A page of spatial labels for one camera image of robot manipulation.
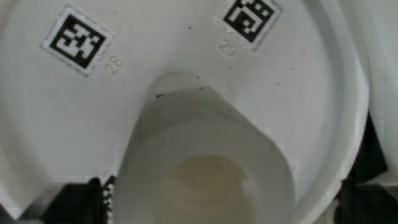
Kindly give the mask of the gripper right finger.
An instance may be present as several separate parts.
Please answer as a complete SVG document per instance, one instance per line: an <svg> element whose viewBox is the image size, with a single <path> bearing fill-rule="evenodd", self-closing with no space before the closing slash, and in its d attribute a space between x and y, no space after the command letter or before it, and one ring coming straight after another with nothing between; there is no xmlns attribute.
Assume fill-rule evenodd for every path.
<svg viewBox="0 0 398 224"><path fill-rule="evenodd" d="M367 119L359 153L342 181L335 224L398 224L398 198L370 180L388 172L374 120Z"/></svg>

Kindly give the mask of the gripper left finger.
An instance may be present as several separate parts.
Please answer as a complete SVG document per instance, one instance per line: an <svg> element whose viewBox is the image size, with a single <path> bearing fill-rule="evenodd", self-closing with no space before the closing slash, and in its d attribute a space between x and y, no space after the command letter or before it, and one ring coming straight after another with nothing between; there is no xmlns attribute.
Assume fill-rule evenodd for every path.
<svg viewBox="0 0 398 224"><path fill-rule="evenodd" d="M38 224L107 224L100 179L68 183L50 202L31 205L24 220Z"/></svg>

